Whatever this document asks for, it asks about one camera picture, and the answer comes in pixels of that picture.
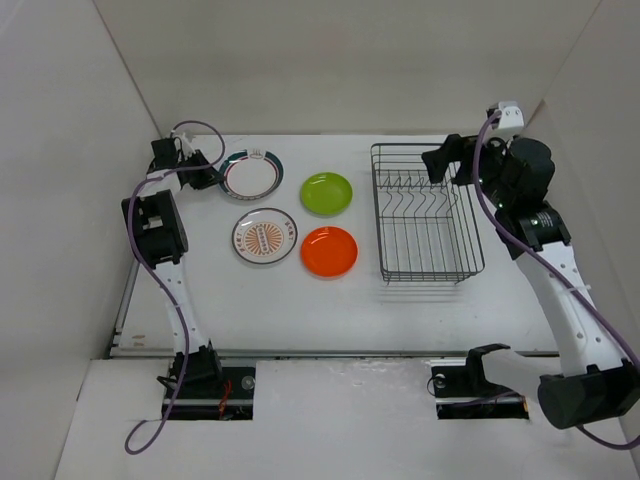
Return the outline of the green rimmed white plate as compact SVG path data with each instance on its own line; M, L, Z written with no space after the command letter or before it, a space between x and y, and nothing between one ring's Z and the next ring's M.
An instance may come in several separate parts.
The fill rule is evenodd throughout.
M268 150L248 148L231 154L221 165L224 176L221 190L243 201L265 198L272 194L284 179L280 159Z

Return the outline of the orange sunburst patterned plate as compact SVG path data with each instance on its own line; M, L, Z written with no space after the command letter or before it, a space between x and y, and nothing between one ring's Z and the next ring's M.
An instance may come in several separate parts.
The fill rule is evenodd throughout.
M293 217L283 210L267 207L241 216L231 234L235 253L252 265L280 262L293 251L298 238Z

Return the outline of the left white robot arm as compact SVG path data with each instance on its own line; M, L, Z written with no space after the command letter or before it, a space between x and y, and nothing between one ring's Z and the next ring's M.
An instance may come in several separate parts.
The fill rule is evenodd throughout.
M184 152L180 138L151 143L153 160L146 178L121 201L134 257L158 284L166 298L173 337L174 360L159 382L170 393L210 397L223 387L217 352L199 328L187 288L185 255L189 244L175 196L188 186L204 190L224 180L199 150Z

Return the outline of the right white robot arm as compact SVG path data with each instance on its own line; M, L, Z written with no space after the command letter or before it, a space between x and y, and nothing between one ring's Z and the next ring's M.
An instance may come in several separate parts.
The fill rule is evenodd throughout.
M469 396L514 392L538 402L558 429L621 417L639 401L639 359L594 307L575 265L571 237L546 201L555 173L550 149L534 139L509 142L448 136L422 154L431 183L471 185L512 260L529 281L558 347L560 370L545 372L504 344L469 351L462 381Z

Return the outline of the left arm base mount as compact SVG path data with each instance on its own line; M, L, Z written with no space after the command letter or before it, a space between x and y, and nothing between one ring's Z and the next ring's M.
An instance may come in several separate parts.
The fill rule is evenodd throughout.
M253 419L256 368L227 366L223 379L185 380L169 420L248 421Z

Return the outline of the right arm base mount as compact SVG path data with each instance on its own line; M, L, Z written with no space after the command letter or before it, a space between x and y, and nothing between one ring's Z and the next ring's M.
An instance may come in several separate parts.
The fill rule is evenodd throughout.
M464 365L432 364L429 392L439 420L528 420L526 399L504 386L474 382Z

